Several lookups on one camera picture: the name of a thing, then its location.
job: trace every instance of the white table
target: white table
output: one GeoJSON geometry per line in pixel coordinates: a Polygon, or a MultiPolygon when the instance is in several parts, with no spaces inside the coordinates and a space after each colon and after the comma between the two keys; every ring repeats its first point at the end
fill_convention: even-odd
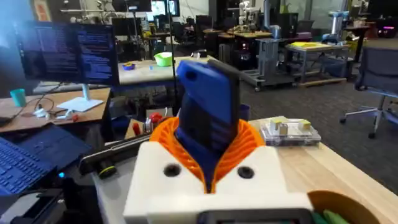
{"type": "MultiPolygon", "coordinates": [[[[191,57],[176,57],[175,69],[178,68],[182,60],[193,60],[196,62],[206,63],[209,59],[215,59],[212,56],[207,58],[191,58],[191,57]]],[[[126,71],[123,69],[123,63],[118,64],[119,68],[119,82],[122,87],[128,86],[154,86],[162,85],[164,82],[173,80],[173,67],[159,67],[153,60],[133,61],[136,64],[134,70],[126,71]]],[[[58,82],[41,82],[33,89],[35,94],[43,94],[57,86],[58,82]]],[[[90,89],[104,88],[104,85],[89,85],[90,89]]],[[[63,85],[53,92],[66,92],[81,90],[81,84],[71,83],[63,85]]]]}

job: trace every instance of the circular hole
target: circular hole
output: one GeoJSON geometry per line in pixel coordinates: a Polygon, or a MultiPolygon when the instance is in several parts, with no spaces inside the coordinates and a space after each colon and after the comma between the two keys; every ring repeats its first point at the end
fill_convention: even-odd
{"type": "Polygon", "coordinates": [[[164,169],[164,175],[167,177],[176,177],[181,173],[181,167],[178,164],[169,164],[164,169]]]}
{"type": "Polygon", "coordinates": [[[195,81],[197,79],[197,75],[195,72],[188,72],[186,74],[187,79],[191,80],[191,81],[195,81]]]}
{"type": "Polygon", "coordinates": [[[250,167],[239,167],[238,174],[244,179],[251,179],[254,176],[254,171],[250,167]]]}

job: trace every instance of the orange object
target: orange object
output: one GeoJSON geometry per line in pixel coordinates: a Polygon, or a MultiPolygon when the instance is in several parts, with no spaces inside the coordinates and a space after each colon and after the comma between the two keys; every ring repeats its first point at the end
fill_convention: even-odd
{"type": "Polygon", "coordinates": [[[132,129],[134,130],[134,134],[136,134],[136,136],[141,134],[141,130],[139,129],[138,123],[132,124],[132,129]]]}
{"type": "MultiPolygon", "coordinates": [[[[206,182],[201,167],[174,136],[174,132],[177,130],[179,122],[179,118],[169,118],[160,123],[158,127],[155,128],[149,140],[159,142],[183,166],[200,179],[206,193],[206,182]]],[[[216,166],[214,179],[211,184],[211,193],[216,192],[216,183],[219,180],[242,162],[242,160],[253,150],[263,145],[264,141],[260,134],[249,123],[239,120],[238,135],[224,152],[216,166]]]]}
{"type": "Polygon", "coordinates": [[[72,116],[72,121],[73,122],[76,122],[76,121],[78,121],[79,120],[79,115],[78,114],[74,114],[73,116],[72,116]]]}

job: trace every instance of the chair wheel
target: chair wheel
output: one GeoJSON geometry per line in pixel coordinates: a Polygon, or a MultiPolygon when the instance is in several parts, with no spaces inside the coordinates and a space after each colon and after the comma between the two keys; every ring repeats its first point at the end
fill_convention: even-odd
{"type": "Polygon", "coordinates": [[[369,133],[368,138],[369,139],[375,139],[376,138],[376,133],[369,133]]]}

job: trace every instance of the blue keyboard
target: blue keyboard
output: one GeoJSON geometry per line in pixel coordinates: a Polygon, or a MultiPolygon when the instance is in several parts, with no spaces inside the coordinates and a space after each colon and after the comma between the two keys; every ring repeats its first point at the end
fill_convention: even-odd
{"type": "Polygon", "coordinates": [[[21,193],[54,168],[51,163],[0,138],[0,196],[21,193]]]}

